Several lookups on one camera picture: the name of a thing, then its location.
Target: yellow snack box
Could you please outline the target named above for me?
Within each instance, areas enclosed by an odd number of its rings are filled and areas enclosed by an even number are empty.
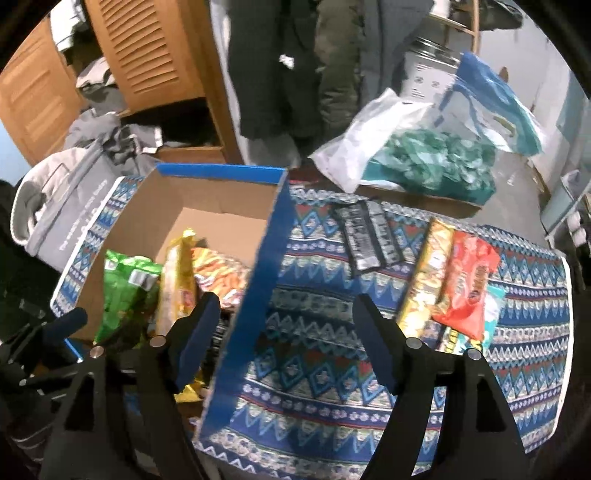
[[[431,318],[446,275],[454,229],[432,219],[397,323],[406,337],[419,338]]]

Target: metal screw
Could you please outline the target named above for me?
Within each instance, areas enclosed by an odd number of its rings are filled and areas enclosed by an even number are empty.
[[[102,348],[100,345],[95,346],[91,351],[90,351],[90,356],[92,358],[98,358],[100,357],[103,353],[105,353],[105,349]]]
[[[415,338],[415,337],[407,338],[407,347],[418,350],[422,346],[423,346],[423,343],[418,338]]]
[[[475,348],[468,349],[468,356],[472,358],[472,360],[480,360],[482,358],[482,354]]]
[[[166,337],[164,335],[157,335],[150,340],[150,346],[153,346],[154,348],[159,348],[164,345],[166,345]]]

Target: blue plastic bag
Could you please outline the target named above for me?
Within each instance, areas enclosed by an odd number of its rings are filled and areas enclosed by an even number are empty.
[[[487,138],[497,149],[530,157],[544,134],[511,87],[472,53],[464,53],[456,81],[443,94],[433,123],[465,140]]]

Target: red candy bag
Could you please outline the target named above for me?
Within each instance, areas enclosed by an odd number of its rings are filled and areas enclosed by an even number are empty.
[[[488,275],[499,260],[483,239],[456,230],[441,298],[431,311],[433,320],[482,341]]]

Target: orange snack bag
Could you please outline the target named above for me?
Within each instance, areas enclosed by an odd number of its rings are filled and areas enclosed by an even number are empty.
[[[193,248],[193,274],[201,291],[215,293],[222,309],[233,310],[241,301],[251,269],[209,248]]]
[[[443,292],[431,310],[433,320],[482,341],[488,275],[497,268],[499,260],[499,255],[483,239],[454,232]]]

